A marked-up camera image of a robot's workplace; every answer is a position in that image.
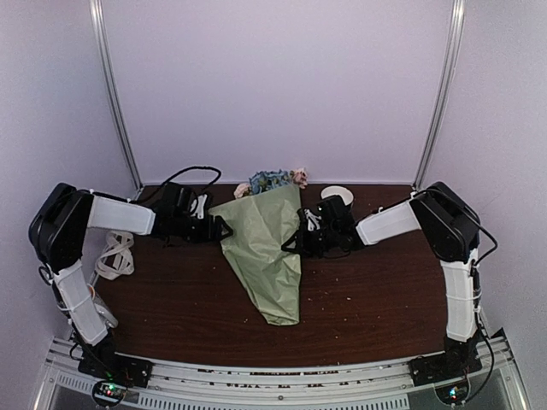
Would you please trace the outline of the pink and green wrapping paper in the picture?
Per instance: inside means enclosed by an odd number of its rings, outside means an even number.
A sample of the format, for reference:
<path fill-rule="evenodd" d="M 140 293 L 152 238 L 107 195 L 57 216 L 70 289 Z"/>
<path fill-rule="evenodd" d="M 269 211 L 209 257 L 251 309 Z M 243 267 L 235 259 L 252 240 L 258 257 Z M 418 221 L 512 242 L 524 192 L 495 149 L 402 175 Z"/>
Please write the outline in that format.
<path fill-rule="evenodd" d="M 300 322 L 300 255 L 282 245 L 299 226 L 300 190 L 294 184 L 234 199 L 210 209 L 232 228 L 222 253 L 250 301 L 270 325 Z"/>

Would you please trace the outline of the white ribbon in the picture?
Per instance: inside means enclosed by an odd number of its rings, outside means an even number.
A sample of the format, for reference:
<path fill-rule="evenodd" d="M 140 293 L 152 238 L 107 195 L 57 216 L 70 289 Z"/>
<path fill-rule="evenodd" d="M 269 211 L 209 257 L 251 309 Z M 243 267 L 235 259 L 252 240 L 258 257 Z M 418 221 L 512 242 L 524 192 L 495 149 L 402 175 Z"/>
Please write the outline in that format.
<path fill-rule="evenodd" d="M 132 255 L 133 234 L 127 231 L 108 231 L 105 240 L 103 252 L 95 262 L 95 273 L 110 281 L 132 275 L 135 270 Z"/>

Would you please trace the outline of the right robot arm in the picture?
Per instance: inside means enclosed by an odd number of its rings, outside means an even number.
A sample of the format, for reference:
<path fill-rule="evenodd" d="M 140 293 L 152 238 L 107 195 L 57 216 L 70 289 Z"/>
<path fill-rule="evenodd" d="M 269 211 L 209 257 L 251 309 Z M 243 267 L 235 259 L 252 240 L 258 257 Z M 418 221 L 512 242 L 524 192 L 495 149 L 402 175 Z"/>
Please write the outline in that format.
<path fill-rule="evenodd" d="M 444 274 L 447 325 L 444 351 L 409 362 L 415 385 L 464 378 L 482 365 L 477 358 L 481 286 L 479 216 L 446 184 L 437 182 L 410 197 L 356 220 L 353 193 L 339 185 L 321 192 L 315 209 L 297 212 L 299 225 L 281 248 L 322 258 L 334 248 L 349 254 L 411 231 L 421 231 Z"/>

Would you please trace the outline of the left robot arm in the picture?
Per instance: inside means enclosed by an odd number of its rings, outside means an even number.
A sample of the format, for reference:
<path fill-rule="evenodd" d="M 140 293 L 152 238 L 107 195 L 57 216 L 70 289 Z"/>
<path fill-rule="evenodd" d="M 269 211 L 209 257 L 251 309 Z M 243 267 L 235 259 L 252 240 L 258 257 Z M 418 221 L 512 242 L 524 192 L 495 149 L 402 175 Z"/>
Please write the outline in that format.
<path fill-rule="evenodd" d="M 31 245 L 41 262 L 43 280 L 73 328 L 82 357 L 80 372 L 126 387 L 147 386 L 153 364 L 117 354 L 113 323 L 101 315 L 85 281 L 82 249 L 91 228 L 129 232 L 162 239 L 179 237 L 188 243 L 220 242 L 233 234 L 219 215 L 209 213 L 209 193 L 200 195 L 168 183 L 153 202 L 78 190 L 60 183 L 50 193 L 29 226 Z"/>

